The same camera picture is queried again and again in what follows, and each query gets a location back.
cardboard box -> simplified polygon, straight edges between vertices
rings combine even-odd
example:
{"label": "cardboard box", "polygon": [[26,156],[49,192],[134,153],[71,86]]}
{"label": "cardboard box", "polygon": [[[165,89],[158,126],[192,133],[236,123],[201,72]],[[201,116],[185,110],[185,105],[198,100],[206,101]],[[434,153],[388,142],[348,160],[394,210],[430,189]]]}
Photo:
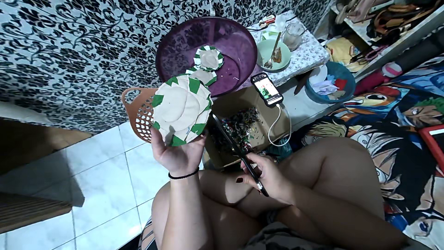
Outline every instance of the cardboard box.
{"label": "cardboard box", "polygon": [[[278,107],[267,107],[256,89],[251,86],[217,98],[213,103],[212,111],[219,118],[224,119],[235,115],[241,110],[252,107],[255,107],[259,112],[260,121],[255,122],[249,130],[251,136],[254,137],[250,139],[250,143],[255,149],[255,153],[258,153],[270,145],[267,133],[279,115]],[[282,111],[281,118],[279,118],[270,132],[270,139],[275,141],[287,136],[290,133],[289,123],[289,117]],[[212,116],[208,119],[207,126],[215,126]],[[211,136],[207,136],[205,149],[216,169],[240,162],[239,157],[235,157],[230,153],[219,152]]]}

damask wallpaper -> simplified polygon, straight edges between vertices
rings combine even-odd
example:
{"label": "damask wallpaper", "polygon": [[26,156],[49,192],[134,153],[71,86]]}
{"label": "damask wallpaper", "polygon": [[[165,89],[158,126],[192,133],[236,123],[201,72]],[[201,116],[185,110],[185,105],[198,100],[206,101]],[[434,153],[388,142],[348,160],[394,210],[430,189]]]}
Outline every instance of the damask wallpaper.
{"label": "damask wallpaper", "polygon": [[157,87],[155,53],[197,16],[249,26],[294,10],[314,29],[329,0],[0,0],[0,101],[53,126],[99,133],[127,121],[123,90]]}

table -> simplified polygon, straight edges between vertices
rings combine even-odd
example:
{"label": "table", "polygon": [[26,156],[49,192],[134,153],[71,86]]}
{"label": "table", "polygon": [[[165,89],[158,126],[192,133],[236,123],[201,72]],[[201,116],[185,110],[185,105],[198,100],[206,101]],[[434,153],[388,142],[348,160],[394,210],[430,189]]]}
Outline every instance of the table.
{"label": "table", "polygon": [[[282,13],[279,16],[283,16],[285,20],[288,20],[294,17],[294,13],[292,10],[290,10],[285,13]],[[286,22],[285,26],[292,23],[298,23],[304,26],[303,23],[301,23],[301,21],[298,18],[294,18]],[[251,25],[248,28],[260,29],[259,24]],[[262,31],[250,31],[250,33],[253,36],[256,43],[261,41]],[[285,70],[280,71],[278,73],[266,72],[276,87],[284,84],[293,76],[307,72],[319,65],[323,65],[329,60],[329,55],[326,52],[326,50],[321,46],[321,44],[316,40],[316,38],[310,32],[306,31],[303,34],[302,42],[303,43],[299,46],[299,48],[297,48],[295,51],[292,52],[290,64]],[[255,75],[260,72],[263,72],[263,70],[256,65],[251,75]],[[237,90],[249,86],[251,86],[250,78],[248,78],[248,80],[246,80]]]}

spoon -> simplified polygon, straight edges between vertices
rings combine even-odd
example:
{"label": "spoon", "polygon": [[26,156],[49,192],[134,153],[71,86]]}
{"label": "spoon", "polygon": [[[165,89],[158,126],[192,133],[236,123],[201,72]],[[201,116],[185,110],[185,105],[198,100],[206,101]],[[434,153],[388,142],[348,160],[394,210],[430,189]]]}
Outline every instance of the spoon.
{"label": "spoon", "polygon": [[271,60],[272,60],[273,57],[274,57],[274,51],[276,51],[276,47],[278,46],[279,38],[281,38],[281,33],[280,33],[280,32],[279,32],[279,34],[277,35],[276,43],[274,44],[273,53],[271,53],[270,60],[268,60],[268,62],[266,62],[266,63],[264,64],[264,67],[265,67],[265,68],[269,68],[269,69],[271,69],[271,67],[273,66],[273,63],[271,62]]}

black scissors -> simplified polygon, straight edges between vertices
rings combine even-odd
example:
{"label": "black scissors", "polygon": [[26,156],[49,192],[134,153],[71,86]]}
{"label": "black scissors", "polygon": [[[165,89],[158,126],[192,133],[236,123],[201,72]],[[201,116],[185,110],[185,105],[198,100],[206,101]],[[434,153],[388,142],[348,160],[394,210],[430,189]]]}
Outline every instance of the black scissors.
{"label": "black scissors", "polygon": [[245,157],[245,154],[242,152],[242,150],[240,150],[240,148],[238,147],[238,145],[236,144],[236,142],[227,134],[227,132],[225,131],[225,129],[222,126],[221,121],[217,118],[217,116],[215,114],[213,114],[213,118],[216,121],[216,124],[219,128],[220,131],[222,131],[222,134],[225,136],[225,138],[228,140],[228,142],[230,143],[231,149],[234,151],[234,153],[236,155],[238,155],[242,161],[244,162],[245,166],[247,167],[248,171],[250,172],[251,176],[253,177],[254,181],[256,182],[256,185],[258,186],[259,190],[262,192],[262,194],[265,197],[269,197],[267,191],[265,190],[264,185],[262,185],[261,181],[259,180],[258,175],[256,174],[256,172],[254,171],[253,167],[250,165],[250,163],[248,162],[247,157]]}

